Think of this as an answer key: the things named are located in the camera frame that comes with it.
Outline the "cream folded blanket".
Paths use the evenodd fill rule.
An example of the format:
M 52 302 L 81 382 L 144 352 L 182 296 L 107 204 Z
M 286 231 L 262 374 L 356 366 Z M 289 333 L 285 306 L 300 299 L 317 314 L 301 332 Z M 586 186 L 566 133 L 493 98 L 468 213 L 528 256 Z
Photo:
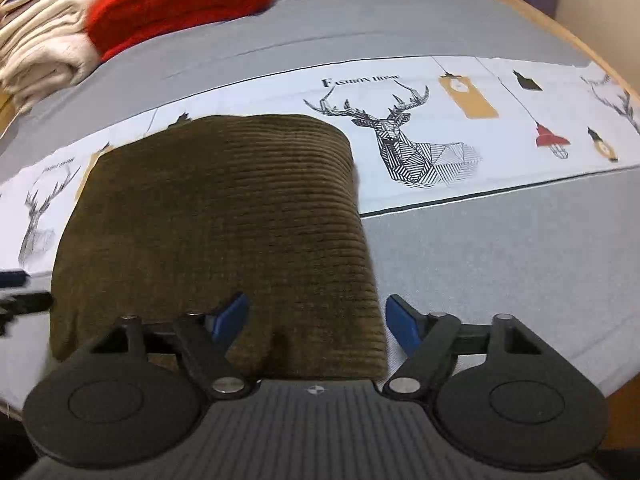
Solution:
M 86 79 L 101 63 L 87 34 L 99 0 L 37 0 L 1 27 L 1 88 L 18 114 Z

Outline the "dark olive corduroy pants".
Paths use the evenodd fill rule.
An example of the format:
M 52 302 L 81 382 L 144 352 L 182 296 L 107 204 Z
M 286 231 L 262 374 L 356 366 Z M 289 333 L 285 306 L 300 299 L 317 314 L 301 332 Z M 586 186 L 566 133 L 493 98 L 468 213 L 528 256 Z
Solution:
M 52 273 L 58 360 L 123 314 L 236 294 L 230 361 L 267 378 L 380 379 L 387 344 L 349 140 L 303 115 L 208 116 L 99 157 Z

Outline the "wooden bed frame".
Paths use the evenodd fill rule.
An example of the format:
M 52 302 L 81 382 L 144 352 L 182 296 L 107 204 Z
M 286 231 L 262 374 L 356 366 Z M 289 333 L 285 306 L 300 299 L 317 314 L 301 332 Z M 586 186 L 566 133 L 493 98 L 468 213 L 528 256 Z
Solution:
M 546 14 L 538 11 L 523 0 L 498 0 L 510 6 L 510 8 L 538 27 L 551 32 L 573 47 L 589 56 L 593 62 L 597 63 L 608 76 L 611 76 L 624 90 L 631 96 L 638 99 L 639 95 L 630 84 L 614 68 L 605 61 L 602 56 L 589 47 L 566 27 L 561 25 Z M 623 387 L 620 387 L 608 397 L 608 407 L 610 408 L 611 425 L 604 439 L 603 447 L 606 450 L 622 450 L 623 448 L 639 447 L 639 375 L 628 380 Z

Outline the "grey bed sheet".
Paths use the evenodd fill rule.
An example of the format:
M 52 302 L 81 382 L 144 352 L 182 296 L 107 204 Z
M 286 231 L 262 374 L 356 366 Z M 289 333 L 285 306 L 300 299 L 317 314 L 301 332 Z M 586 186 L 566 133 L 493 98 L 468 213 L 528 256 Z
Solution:
M 17 118 L 1 161 L 41 154 L 49 128 L 76 141 L 227 84 L 417 56 L 596 65 L 497 0 L 277 0 L 115 55 Z M 354 164 L 381 315 L 391 294 L 471 323 L 510 312 L 604 393 L 638 373 L 639 163 L 370 216 Z M 1 397 L 12 408 L 61 361 L 50 314 L 19 318 L 1 341 Z

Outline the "white deer-print bed runner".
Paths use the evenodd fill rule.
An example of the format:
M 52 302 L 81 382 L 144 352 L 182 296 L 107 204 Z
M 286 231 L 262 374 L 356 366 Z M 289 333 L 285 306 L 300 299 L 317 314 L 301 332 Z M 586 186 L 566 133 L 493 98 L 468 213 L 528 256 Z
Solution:
M 1 264 L 43 274 L 81 183 L 110 148 L 210 115 L 299 114 L 349 140 L 362 214 L 639 162 L 639 107 L 595 65 L 417 56 L 329 64 L 188 96 L 1 162 Z

